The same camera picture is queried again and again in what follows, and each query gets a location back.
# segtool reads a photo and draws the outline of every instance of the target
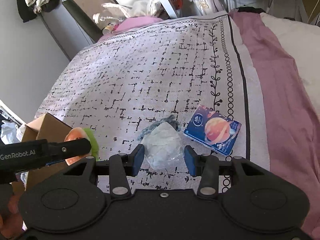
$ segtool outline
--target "finger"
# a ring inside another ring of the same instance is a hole
[[[11,214],[6,221],[0,232],[5,238],[18,236],[21,233],[23,220],[20,214]]]
[[[8,209],[12,214],[17,214],[19,212],[19,210],[18,210],[18,202],[19,202],[20,197],[21,197],[21,194],[13,195],[9,199]]]

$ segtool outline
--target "human hand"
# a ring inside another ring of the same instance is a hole
[[[18,202],[21,195],[13,195],[8,202],[9,217],[4,221],[0,215],[0,232],[5,238],[19,236],[22,232],[23,219],[19,214]]]

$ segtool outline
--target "gray cloth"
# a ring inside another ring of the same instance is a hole
[[[162,118],[159,121],[154,121],[151,125],[143,129],[139,134],[137,140],[141,142],[145,135],[151,133],[156,127],[161,125],[163,122],[167,122],[168,124],[170,124],[177,132],[181,131],[180,123],[176,120],[176,117],[173,114],[171,114],[170,116]]]

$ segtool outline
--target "white bottle cap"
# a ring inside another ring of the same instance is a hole
[[[94,15],[92,16],[92,20],[94,20],[94,22],[95,22],[96,24],[99,23],[99,16],[100,16],[99,13],[96,13],[96,14],[94,14]]]

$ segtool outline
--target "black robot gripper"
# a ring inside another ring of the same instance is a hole
[[[311,239],[300,230],[309,210],[305,193],[242,157],[219,161],[186,146],[189,175],[201,176],[196,194],[132,193],[127,176],[137,176],[143,159],[139,144],[130,155],[107,161],[83,158],[37,184],[20,199],[28,230],[18,239]],[[222,175],[231,187],[219,193]],[[110,193],[97,187],[98,176],[109,176]]]

